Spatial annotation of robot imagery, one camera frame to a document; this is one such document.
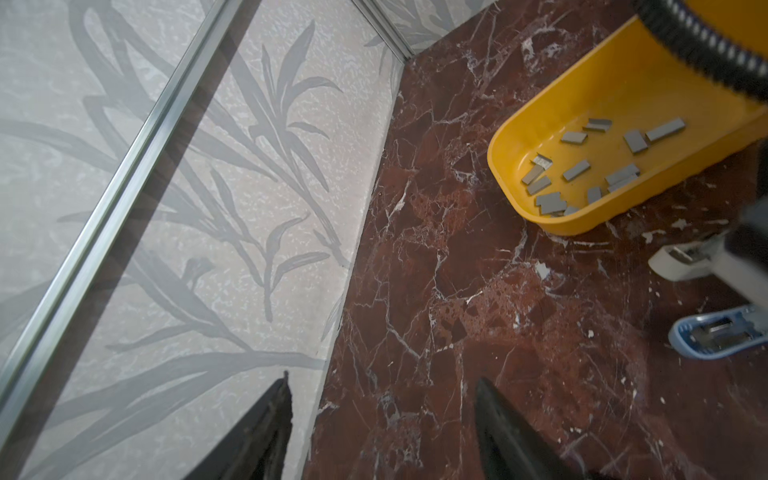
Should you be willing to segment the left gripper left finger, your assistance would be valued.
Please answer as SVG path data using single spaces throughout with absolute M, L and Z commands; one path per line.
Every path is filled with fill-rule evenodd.
M 280 479 L 292 433 L 289 375 L 276 380 L 189 479 Z

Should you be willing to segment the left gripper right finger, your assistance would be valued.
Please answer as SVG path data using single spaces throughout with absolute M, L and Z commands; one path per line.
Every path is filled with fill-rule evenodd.
M 487 479 L 604 479 L 568 466 L 493 383 L 475 387 L 475 432 Z

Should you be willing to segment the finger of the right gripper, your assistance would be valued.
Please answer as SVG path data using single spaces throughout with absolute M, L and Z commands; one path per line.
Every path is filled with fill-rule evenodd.
M 720 280 L 762 310 L 767 309 L 767 198 L 747 207 L 712 260 Z

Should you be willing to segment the white mini stapler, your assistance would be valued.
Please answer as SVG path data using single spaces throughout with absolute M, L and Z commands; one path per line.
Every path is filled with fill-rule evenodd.
M 648 266 L 671 282 L 703 278 L 712 274 L 713 258 L 723 243 L 722 235 L 714 235 L 690 243 L 664 245 L 651 256 Z

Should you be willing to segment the blue mini stapler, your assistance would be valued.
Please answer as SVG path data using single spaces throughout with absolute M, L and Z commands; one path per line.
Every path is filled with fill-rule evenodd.
M 718 360 L 767 343 L 767 311 L 753 304 L 676 321 L 668 332 L 685 358 Z

